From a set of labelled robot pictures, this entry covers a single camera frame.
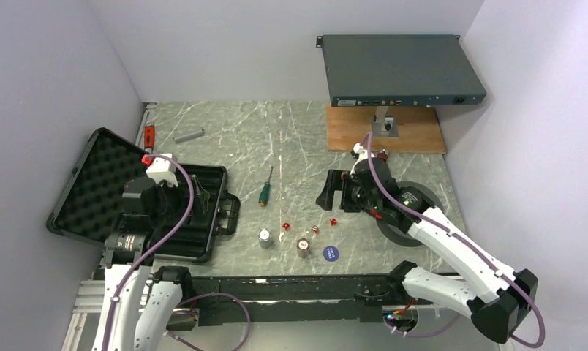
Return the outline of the orange black poker chip stack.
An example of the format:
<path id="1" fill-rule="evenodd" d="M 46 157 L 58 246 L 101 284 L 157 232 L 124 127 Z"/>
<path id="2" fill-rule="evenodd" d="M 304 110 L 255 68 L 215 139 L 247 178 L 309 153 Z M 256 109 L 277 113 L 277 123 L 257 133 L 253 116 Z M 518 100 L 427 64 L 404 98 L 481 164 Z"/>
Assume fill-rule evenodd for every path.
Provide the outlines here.
<path id="1" fill-rule="evenodd" d="M 297 255 L 300 258 L 306 258 L 309 256 L 311 250 L 310 241 L 307 238 L 300 238 L 296 243 Z"/>

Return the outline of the blue tan poker chip stack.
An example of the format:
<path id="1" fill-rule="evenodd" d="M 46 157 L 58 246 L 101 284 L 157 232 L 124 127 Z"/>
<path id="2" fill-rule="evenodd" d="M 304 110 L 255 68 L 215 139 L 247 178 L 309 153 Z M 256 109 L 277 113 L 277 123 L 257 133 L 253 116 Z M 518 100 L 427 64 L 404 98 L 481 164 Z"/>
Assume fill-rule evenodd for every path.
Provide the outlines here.
<path id="1" fill-rule="evenodd" d="M 258 233 L 258 242 L 262 249 L 268 249 L 272 246 L 274 241 L 269 229 L 263 228 L 260 230 Z"/>

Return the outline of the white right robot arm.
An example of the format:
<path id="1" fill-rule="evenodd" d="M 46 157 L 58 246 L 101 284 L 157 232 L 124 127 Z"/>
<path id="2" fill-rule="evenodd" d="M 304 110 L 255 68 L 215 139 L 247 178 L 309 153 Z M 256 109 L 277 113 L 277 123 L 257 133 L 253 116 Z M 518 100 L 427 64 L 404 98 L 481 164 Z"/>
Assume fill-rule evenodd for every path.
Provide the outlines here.
<path id="1" fill-rule="evenodd" d="M 342 193 L 340 209 L 367 213 L 397 245 L 426 246 L 461 277 L 450 279 L 405 260 L 387 276 L 393 302 L 414 298 L 444 306 L 469 318 L 498 344 L 514 339 L 530 312 L 543 321 L 535 306 L 538 277 L 528 269 L 515 270 L 477 245 L 445 215 L 432 190 L 397 181 L 383 160 L 372 157 L 357 161 L 351 170 L 330 169 L 316 204 L 332 209 L 337 191 Z"/>

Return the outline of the black poker set case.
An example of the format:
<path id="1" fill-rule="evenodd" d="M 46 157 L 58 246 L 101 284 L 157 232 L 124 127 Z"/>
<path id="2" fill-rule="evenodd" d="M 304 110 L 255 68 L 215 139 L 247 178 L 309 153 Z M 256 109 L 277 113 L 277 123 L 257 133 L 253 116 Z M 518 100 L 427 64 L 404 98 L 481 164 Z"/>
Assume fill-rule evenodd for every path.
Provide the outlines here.
<path id="1" fill-rule="evenodd" d="M 46 228 L 57 235 L 103 245 L 112 234 L 138 236 L 147 246 L 180 224 L 155 252 L 159 259 L 207 262 L 216 238 L 233 235 L 240 200 L 227 190 L 223 166 L 184 164 L 177 185 L 148 177 L 146 152 L 99 128 L 54 206 Z"/>

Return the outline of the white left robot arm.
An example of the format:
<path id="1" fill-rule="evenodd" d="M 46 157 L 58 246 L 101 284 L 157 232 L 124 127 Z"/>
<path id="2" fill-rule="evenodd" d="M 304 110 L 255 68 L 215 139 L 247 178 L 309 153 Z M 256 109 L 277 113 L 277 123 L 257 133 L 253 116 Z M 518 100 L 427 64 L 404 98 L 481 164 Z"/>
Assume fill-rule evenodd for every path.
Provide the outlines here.
<path id="1" fill-rule="evenodd" d="M 154 350 L 174 308 L 192 301 L 188 268 L 151 272 L 159 240 L 189 221 L 188 205 L 210 197 L 195 175 L 186 187 L 147 176 L 125 183 L 122 209 L 105 241 L 105 293 L 93 350 Z"/>

